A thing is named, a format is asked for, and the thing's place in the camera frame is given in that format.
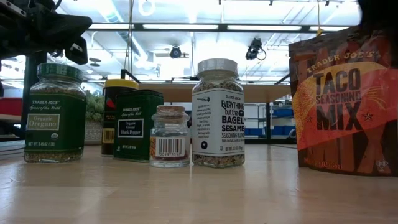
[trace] small glass jar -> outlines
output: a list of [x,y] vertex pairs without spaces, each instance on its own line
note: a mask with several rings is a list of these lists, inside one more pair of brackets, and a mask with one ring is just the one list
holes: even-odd
[[192,162],[225,168],[244,163],[244,95],[238,64],[213,58],[198,64],[192,90]]
[[82,72],[43,63],[39,82],[30,89],[26,124],[26,162],[68,162],[80,159],[85,140],[86,93]]
[[190,163],[191,142],[183,106],[158,106],[152,116],[149,163],[154,167],[185,167]]

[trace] silver lid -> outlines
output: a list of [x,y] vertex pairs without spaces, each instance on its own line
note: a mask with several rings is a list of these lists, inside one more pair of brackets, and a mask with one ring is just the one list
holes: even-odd
[[199,62],[198,74],[209,70],[226,70],[238,74],[238,64],[225,58],[212,58]]

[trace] seasoning blend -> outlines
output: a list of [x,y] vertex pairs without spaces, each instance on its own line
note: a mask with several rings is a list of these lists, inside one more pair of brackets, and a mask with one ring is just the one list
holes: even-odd
[[150,164],[154,167],[185,167],[190,163],[191,142],[183,106],[158,106],[152,116]]
[[244,98],[237,63],[223,58],[198,64],[192,93],[192,162],[215,168],[244,163]]
[[68,65],[43,63],[30,89],[26,162],[80,159],[85,141],[86,94],[82,72]]
[[163,95],[152,90],[137,90],[116,97],[116,139],[114,159],[149,162],[151,119]]
[[132,80],[114,79],[105,81],[103,93],[105,96],[105,108],[101,145],[102,156],[113,156],[113,144],[115,135],[114,129],[116,124],[116,95],[137,89],[138,83]]

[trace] white label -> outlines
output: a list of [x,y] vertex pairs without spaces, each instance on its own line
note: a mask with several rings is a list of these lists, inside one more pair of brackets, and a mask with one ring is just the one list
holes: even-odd
[[156,137],[155,156],[159,157],[182,157],[185,156],[186,143],[190,144],[189,138],[184,137]]
[[243,93],[214,88],[192,95],[192,152],[204,156],[244,154]]

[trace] barcode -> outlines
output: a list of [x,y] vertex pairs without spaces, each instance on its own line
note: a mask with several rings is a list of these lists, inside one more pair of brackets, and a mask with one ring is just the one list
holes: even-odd
[[114,128],[104,128],[102,134],[103,143],[114,143]]
[[180,157],[185,155],[184,138],[156,138],[155,156]]

